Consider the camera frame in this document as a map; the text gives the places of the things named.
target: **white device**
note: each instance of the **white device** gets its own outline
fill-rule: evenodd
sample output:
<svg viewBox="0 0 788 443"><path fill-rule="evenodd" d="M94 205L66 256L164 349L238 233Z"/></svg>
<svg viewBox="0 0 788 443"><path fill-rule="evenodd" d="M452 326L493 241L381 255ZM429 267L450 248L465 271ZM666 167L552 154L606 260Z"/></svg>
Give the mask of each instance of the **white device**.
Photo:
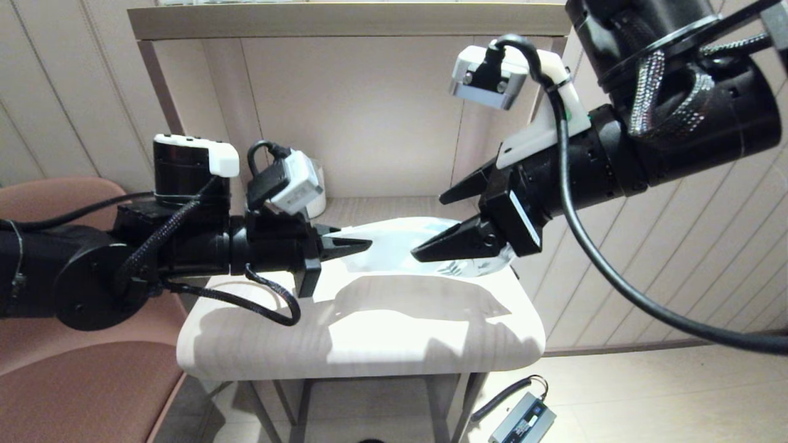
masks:
<svg viewBox="0 0 788 443"><path fill-rule="evenodd" d="M500 66L500 82L497 84L496 91L469 85L479 65L485 60L487 52L486 48L469 46L457 56L450 92L462 99L493 108L502 110L511 108L522 89L522 84L528 78L528 62L520 51L514 48L505 48L504 51L504 60Z"/></svg>
<svg viewBox="0 0 788 443"><path fill-rule="evenodd" d="M474 74L485 60L487 49L470 46L459 53L452 73L451 93L482 105L508 110L515 102L529 73L528 61L519 50L505 47L504 60L501 63L501 80L496 91L471 86ZM573 136L591 127L588 111L580 102L571 75L563 65L558 54L546 50L537 50L542 73L558 87L563 104L567 109L569 136ZM509 136L500 145L496 166L503 169L526 157L536 154L558 143L556 120L552 107L547 99L541 100L536 115L528 126Z"/></svg>
<svg viewBox="0 0 788 443"><path fill-rule="evenodd" d="M284 174L290 182L270 201L278 209L293 215L321 195L323 188L318 182L312 161L303 152L294 149L282 162Z"/></svg>
<svg viewBox="0 0 788 443"><path fill-rule="evenodd" d="M585 110L578 92L574 89L570 73L563 65L561 57L553 52L537 50L541 62L542 73L552 79L558 88L563 105L567 109L567 125L569 136L573 136L591 127L588 111ZM544 97L536 111L533 121L513 136L509 136L498 150L498 169L519 162L558 143L556 119L553 117L550 101Z"/></svg>
<svg viewBox="0 0 788 443"><path fill-rule="evenodd" d="M238 151L230 143L176 134L156 134L154 142L184 147L201 147L208 150L210 173L219 177L237 177L240 171Z"/></svg>

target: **braided cable sleeve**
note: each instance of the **braided cable sleeve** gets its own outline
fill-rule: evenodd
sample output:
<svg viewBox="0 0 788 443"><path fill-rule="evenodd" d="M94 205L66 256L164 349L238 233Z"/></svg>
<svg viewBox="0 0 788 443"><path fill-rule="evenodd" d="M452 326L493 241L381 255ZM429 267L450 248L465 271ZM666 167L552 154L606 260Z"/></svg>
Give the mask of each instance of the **braided cable sleeve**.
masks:
<svg viewBox="0 0 788 443"><path fill-rule="evenodd" d="M116 296L122 296L126 292L128 282L139 273L145 262L152 259L158 254L158 250L169 240L175 231L183 225L188 215L200 205L200 198L203 193L217 180L216 176L211 177L203 186L202 189L194 196L194 198L183 205L175 214L173 214L164 225L159 226L156 231L148 237L147 240L134 251L121 267L115 271L113 279L113 293Z"/></svg>

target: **pink chair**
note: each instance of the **pink chair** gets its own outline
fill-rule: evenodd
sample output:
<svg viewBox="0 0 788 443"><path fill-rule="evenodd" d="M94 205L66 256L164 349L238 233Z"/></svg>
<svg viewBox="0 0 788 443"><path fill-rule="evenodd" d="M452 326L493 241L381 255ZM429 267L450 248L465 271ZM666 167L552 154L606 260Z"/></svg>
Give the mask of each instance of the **pink chair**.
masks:
<svg viewBox="0 0 788 443"><path fill-rule="evenodd" d="M0 188L0 218L30 222L124 195L94 177ZM115 208L76 224L110 229ZM55 318L0 319L0 439L153 441L184 380L175 359L186 312L174 294L118 326L80 332Z"/></svg>

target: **floor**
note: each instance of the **floor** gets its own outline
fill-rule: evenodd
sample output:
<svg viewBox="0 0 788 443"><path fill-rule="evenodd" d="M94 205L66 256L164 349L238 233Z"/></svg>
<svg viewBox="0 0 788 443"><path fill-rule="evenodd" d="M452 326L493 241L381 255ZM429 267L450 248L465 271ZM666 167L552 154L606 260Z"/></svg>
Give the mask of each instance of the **floor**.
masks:
<svg viewBox="0 0 788 443"><path fill-rule="evenodd" d="M529 374L548 379L546 404L558 415L544 443L788 442L787 358L719 346L544 358L490 374L477 406ZM267 442L251 395L244 385L188 378L155 443ZM471 427L464 443L487 442L519 398ZM308 442L433 441L420 379L318 382L308 416Z"/></svg>

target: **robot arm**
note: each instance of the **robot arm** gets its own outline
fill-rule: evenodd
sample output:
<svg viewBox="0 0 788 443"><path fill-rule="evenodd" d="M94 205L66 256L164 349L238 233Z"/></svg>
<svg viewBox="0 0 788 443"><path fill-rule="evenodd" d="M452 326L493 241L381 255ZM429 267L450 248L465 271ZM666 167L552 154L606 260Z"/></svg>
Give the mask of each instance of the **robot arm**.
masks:
<svg viewBox="0 0 788 443"><path fill-rule="evenodd" d="M785 338L715 328L654 303L610 266L576 213L776 146L781 123L775 98L749 54L773 46L788 70L788 4L760 0L726 19L715 16L704 0L570 0L567 11L612 106L592 110L589 128L578 130L576 124L572 129L578 116L571 112L576 108L566 81L540 67L548 59L523 37L504 35L493 41L483 61L458 61L469 72L459 77L455 71L454 79L470 78L467 87L490 93L511 76L501 63L509 58L503 56L504 48L522 52L546 91L553 111L548 131L557 137L548 139L544 131L528 133L527 128L504 141L496 159L440 197L450 203L480 195L480 213L415 248L413 255L421 261L481 258L510 247L519 256L534 254L541 251L542 227L563 214L594 266L647 314L708 341L788 354ZM758 17L767 35L709 46ZM511 101L485 100L505 105L498 107ZM540 125L544 111L536 118ZM558 143L542 149L544 140Z"/></svg>
<svg viewBox="0 0 788 443"><path fill-rule="evenodd" d="M274 156L262 172L253 157L260 147ZM339 229L312 226L305 207L322 189L302 152L261 140L251 153L254 176L243 217L229 215L229 178L239 172L234 147L159 134L154 138L156 190L132 196L154 199L119 206L112 231L64 225L85 211L44 222L0 221L0 319L57 317L74 329L104 329L170 289L234 303L286 326L295 324L299 311L292 294L256 273L289 271L297 295L309 297L321 261L364 251L370 242L334 239L324 235ZM292 317L231 294L170 281L221 274L244 274L269 286L288 303Z"/></svg>

